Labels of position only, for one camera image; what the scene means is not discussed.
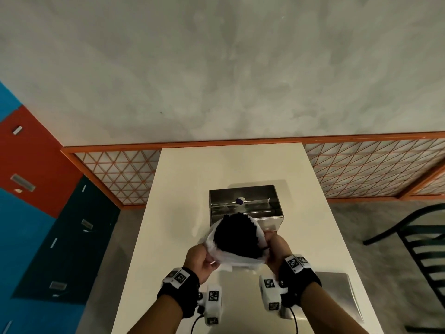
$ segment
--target stainless steel box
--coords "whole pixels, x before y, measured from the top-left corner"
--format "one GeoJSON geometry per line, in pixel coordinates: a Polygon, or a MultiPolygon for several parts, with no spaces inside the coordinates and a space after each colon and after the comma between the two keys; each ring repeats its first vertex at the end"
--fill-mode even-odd
{"type": "Polygon", "coordinates": [[[224,215],[244,213],[254,218],[262,230],[280,228],[284,215],[274,185],[237,187],[209,191],[210,226],[224,215]],[[236,199],[244,197],[244,204],[236,199]]]}

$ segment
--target wire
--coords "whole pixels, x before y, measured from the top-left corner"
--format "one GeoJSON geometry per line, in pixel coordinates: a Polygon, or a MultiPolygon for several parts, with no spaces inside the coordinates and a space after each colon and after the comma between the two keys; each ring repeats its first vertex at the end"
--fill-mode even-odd
{"type": "Polygon", "coordinates": [[[294,321],[295,321],[295,330],[297,331],[298,334],[298,326],[297,326],[297,318],[295,317],[294,311],[292,310],[291,307],[289,307],[289,309],[291,310],[292,315],[294,316],[294,321]]]}
{"type": "Polygon", "coordinates": [[[196,325],[197,321],[198,321],[200,318],[203,318],[203,317],[204,317],[204,315],[201,314],[200,316],[198,316],[198,317],[196,318],[195,322],[193,322],[193,326],[192,326],[192,330],[190,331],[190,334],[193,334],[193,328],[194,328],[194,326],[196,325]]]}

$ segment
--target blue wall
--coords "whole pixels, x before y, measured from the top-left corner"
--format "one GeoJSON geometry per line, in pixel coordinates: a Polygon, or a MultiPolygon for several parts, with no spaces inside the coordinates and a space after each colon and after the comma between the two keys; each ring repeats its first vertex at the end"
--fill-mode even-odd
{"type": "Polygon", "coordinates": [[[0,82],[0,121],[21,106],[20,101],[0,82]]]}
{"type": "Polygon", "coordinates": [[[73,334],[84,305],[10,299],[55,219],[0,189],[0,333],[73,334]]]}

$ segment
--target black wristband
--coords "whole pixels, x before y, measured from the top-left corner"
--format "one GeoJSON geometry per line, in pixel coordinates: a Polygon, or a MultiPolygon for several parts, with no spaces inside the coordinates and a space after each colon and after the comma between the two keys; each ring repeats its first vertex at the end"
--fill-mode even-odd
{"type": "Polygon", "coordinates": [[[164,279],[157,298],[164,294],[170,295],[181,306],[182,317],[191,318],[197,307],[199,279],[191,269],[186,267],[182,267],[174,275],[172,275],[173,272],[164,279]]]}
{"type": "Polygon", "coordinates": [[[302,256],[289,256],[280,266],[278,278],[287,287],[288,292],[282,295],[285,307],[301,306],[301,295],[312,282],[321,286],[321,281],[311,269],[308,261],[302,256]]]}

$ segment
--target person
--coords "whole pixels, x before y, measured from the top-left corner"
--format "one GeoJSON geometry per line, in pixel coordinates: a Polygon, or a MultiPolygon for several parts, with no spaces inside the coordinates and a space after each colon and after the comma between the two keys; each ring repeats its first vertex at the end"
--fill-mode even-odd
{"type": "MultiPolygon", "coordinates": [[[[266,231],[265,236],[270,252],[266,264],[277,280],[285,280],[289,290],[295,292],[293,295],[297,296],[297,299],[291,305],[296,303],[301,306],[315,334],[367,333],[325,292],[320,286],[320,280],[311,269],[303,269],[297,274],[288,269],[286,259],[293,254],[283,237],[273,231],[266,231]]],[[[197,305],[197,288],[218,268],[219,264],[211,262],[203,244],[190,248],[182,269],[190,272],[192,279],[187,279],[190,280],[188,286],[180,287],[184,288],[181,297],[175,294],[177,290],[163,292],[164,286],[167,285],[164,284],[157,300],[128,334],[174,334],[183,318],[193,316],[194,307],[197,305]]]]}

